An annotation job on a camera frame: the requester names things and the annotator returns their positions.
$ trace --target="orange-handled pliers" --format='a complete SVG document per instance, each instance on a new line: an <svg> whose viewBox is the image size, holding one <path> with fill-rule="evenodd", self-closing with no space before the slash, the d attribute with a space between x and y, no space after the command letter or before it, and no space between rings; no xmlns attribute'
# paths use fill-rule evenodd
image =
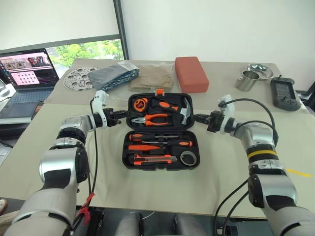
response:
<svg viewBox="0 0 315 236"><path fill-rule="evenodd" d="M134 123L144 123L145 126L151 126L151 125L167 125L168 122L164 123L154 123L150 120L158 117L168 117L168 114L153 114L153 115L145 115L144 117L138 117L135 119L132 119L131 122Z"/></svg>

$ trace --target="red sponge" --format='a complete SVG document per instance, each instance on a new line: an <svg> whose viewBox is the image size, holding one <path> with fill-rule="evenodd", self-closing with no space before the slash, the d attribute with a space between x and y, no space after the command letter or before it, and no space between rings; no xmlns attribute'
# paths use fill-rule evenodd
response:
<svg viewBox="0 0 315 236"><path fill-rule="evenodd" d="M209 80L198 57L176 58L175 69L183 93L207 91Z"/></svg>

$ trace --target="laptop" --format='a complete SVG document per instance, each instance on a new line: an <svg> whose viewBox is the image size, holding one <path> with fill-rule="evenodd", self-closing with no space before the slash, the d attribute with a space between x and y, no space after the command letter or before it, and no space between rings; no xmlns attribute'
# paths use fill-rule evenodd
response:
<svg viewBox="0 0 315 236"><path fill-rule="evenodd" d="M46 49L0 54L0 78L16 90L0 111L0 124L29 123L59 80Z"/></svg>

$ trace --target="yellow tape line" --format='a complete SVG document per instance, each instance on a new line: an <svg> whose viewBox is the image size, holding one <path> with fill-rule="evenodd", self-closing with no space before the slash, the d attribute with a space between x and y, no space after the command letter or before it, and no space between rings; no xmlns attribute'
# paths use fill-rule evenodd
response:
<svg viewBox="0 0 315 236"><path fill-rule="evenodd" d="M251 158L252 156L256 156L258 154L274 154L274 155L277 155L277 153L275 151L272 151L272 150L260 150L260 151L254 151L254 152L250 153L248 155L248 158Z"/></svg>
<svg viewBox="0 0 315 236"><path fill-rule="evenodd" d="M310 175L310 174L298 172L298 171L291 170L291 169L287 169L286 171L288 171L288 172L290 172L290 173L293 173L293 174L296 174L296 175L303 176L303 177L312 177L312 175Z"/></svg>

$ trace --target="black tool case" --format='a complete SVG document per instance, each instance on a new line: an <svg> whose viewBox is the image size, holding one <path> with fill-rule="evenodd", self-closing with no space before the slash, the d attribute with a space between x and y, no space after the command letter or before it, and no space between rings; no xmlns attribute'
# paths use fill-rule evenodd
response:
<svg viewBox="0 0 315 236"><path fill-rule="evenodd" d="M187 117L186 124L182 124L183 115L180 114L181 107L186 107L186 102L190 105L190 114ZM161 102L166 102L172 108L163 108L164 105ZM188 128L194 124L192 99L188 94L185 93L164 93L163 90L157 90L156 93L140 93L134 94L129 98L128 101L128 113L126 122L127 125L133 129L126 134L124 140L123 149L123 163L129 169L154 171L156 169L166 169L168 171L178 170L192 170L196 168L200 163L199 148L197 138L191 131L187 131ZM163 125L145 125L143 123L132 122L135 118L142 118L145 115L156 115L156 114L167 114L167 117L158 117L150 120L154 123L163 123ZM169 142L168 144L147 144L142 143L141 140L137 140L133 135L145 134L154 137L150 138L149 142ZM155 138L155 136L178 136L178 138ZM133 145L151 145L155 146L154 150L131 150ZM162 156L170 155L172 158L175 156L177 161L166 162L142 162L141 164L135 165L135 161L144 161L143 156Z"/></svg>

